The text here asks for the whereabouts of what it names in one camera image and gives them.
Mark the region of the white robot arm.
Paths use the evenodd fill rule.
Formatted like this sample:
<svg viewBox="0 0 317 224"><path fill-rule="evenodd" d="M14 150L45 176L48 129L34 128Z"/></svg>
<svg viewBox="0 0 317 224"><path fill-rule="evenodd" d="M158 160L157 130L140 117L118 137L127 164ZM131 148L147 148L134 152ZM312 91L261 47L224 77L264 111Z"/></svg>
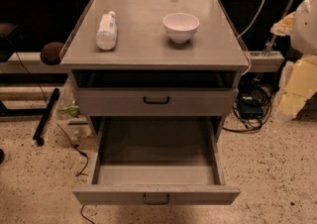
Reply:
<svg viewBox="0 0 317 224"><path fill-rule="evenodd" d="M291 47L302 53L277 101L275 119L288 122L317 93L317 0L303 0L270 31L277 36L290 36Z"/></svg>

